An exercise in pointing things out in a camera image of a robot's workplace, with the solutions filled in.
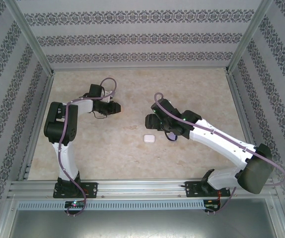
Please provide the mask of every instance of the aluminum frame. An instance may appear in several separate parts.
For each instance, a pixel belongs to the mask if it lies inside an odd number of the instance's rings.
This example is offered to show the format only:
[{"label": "aluminum frame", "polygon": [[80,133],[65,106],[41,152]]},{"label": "aluminum frame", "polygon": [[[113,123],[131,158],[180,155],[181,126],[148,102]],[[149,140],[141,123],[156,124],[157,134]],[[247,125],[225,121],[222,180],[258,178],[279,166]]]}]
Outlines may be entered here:
[{"label": "aluminum frame", "polygon": [[254,142],[254,139],[253,139],[253,136],[252,136],[246,115],[245,115],[243,105],[241,103],[239,93],[236,90],[236,85],[234,82],[233,75],[232,75],[232,73],[229,73],[225,69],[225,76],[226,76],[226,80],[228,82],[228,86],[230,87],[231,95],[232,95],[234,105],[235,105],[235,108],[236,108],[236,111],[238,114],[238,118],[240,120],[240,124],[242,126],[242,130],[244,133],[245,140],[247,143],[254,144],[255,142]]},{"label": "aluminum frame", "polygon": [[236,68],[239,60],[241,59],[244,51],[246,50],[248,43],[251,41],[254,33],[258,29],[259,24],[261,23],[264,15],[266,14],[268,8],[271,6],[272,2],[273,2],[272,0],[262,0],[260,5],[256,9],[255,14],[253,15],[253,18],[249,26],[247,27],[240,43],[238,44],[227,66],[229,72],[233,72],[234,69]]},{"label": "aluminum frame", "polygon": [[23,15],[21,9],[18,6],[16,0],[4,0],[5,5],[7,6],[8,10],[10,11],[11,15],[15,19],[16,23],[18,24],[21,32],[25,36],[26,40],[28,41],[29,45],[31,46],[34,54],[38,58],[39,62],[41,63],[44,71],[47,75],[50,75],[53,72],[53,69],[43,52],[36,36],[34,35],[29,23],[27,22],[25,16]]},{"label": "aluminum frame", "polygon": [[[200,179],[135,179],[135,180],[86,180],[97,182],[97,198],[90,200],[202,200],[216,197],[187,198],[185,181]],[[6,202],[0,218],[0,238],[8,238],[14,223],[20,201],[71,201],[73,199],[53,198],[56,181],[13,181],[10,184]],[[285,216],[275,187],[264,187],[260,194],[251,194],[238,188],[232,199],[265,199],[278,238],[285,238]]]},{"label": "aluminum frame", "polygon": [[33,155],[35,152],[35,148],[37,147],[37,143],[38,143],[38,138],[39,138],[39,134],[42,131],[42,121],[43,121],[43,117],[45,115],[46,112],[46,108],[47,108],[47,103],[49,100],[49,96],[50,96],[50,92],[51,92],[51,88],[52,88],[52,84],[53,84],[53,80],[55,77],[55,73],[51,73],[48,76],[48,81],[47,81],[47,85],[40,103],[40,109],[36,118],[36,123],[35,126],[32,129],[32,135],[31,135],[31,142],[27,148],[26,151],[26,157],[23,160],[23,164],[22,164],[22,169],[20,171],[18,180],[24,180],[27,179],[26,176],[28,176],[29,171],[27,171],[27,167],[29,165],[31,165],[32,163],[32,159],[33,159]]}]

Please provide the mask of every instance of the striped wall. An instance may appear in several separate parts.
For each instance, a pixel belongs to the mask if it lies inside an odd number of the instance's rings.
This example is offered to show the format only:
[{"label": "striped wall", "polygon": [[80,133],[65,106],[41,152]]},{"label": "striped wall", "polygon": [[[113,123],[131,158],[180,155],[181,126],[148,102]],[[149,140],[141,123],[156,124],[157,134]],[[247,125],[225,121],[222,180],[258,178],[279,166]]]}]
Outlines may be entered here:
[{"label": "striped wall", "polygon": [[[273,1],[233,77],[255,142],[285,169],[285,0]],[[278,193],[285,211],[285,185]]]},{"label": "striped wall", "polygon": [[38,113],[47,75],[0,0],[0,210],[16,180]]},{"label": "striped wall", "polygon": [[227,66],[261,0],[19,0],[54,69]]}]

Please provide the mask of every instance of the gray floor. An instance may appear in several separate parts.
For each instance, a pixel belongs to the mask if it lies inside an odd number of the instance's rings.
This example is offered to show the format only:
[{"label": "gray floor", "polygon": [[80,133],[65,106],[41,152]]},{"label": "gray floor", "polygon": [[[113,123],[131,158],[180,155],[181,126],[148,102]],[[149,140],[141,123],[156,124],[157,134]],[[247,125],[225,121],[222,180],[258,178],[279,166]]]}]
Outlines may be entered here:
[{"label": "gray floor", "polygon": [[273,238],[263,199],[232,200],[215,216],[187,211],[18,211],[12,238]]}]

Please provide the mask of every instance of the black cable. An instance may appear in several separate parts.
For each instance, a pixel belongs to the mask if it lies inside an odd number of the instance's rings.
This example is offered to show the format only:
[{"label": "black cable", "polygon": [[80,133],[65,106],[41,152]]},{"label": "black cable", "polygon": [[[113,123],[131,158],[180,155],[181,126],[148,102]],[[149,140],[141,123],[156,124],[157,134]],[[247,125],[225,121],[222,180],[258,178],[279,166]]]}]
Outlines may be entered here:
[{"label": "black cable", "polygon": [[105,119],[105,118],[107,118],[107,115],[105,115],[105,117],[104,117],[104,118],[98,118],[98,117],[96,117],[95,112],[91,112],[91,113],[93,113],[93,114],[94,114],[94,117],[95,117],[96,119]]},{"label": "black cable", "polygon": [[168,132],[167,132],[167,131],[165,131],[165,132],[164,132],[164,135],[167,137],[167,139],[168,139],[168,140],[170,140],[170,141],[176,141],[176,140],[177,140],[177,139],[175,139],[175,140],[170,139],[170,138],[169,138],[169,136],[167,135],[167,133],[168,133]]}]

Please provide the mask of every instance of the perforated metal strip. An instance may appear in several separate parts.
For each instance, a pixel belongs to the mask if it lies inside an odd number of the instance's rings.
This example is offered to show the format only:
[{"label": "perforated metal strip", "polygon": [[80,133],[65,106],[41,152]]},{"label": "perforated metal strip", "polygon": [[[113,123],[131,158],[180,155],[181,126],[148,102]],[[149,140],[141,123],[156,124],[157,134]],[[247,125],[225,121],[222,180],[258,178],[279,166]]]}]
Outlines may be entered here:
[{"label": "perforated metal strip", "polygon": [[[20,201],[20,211],[59,211],[64,201]],[[88,201],[85,210],[191,210],[204,209],[203,200]]]}]

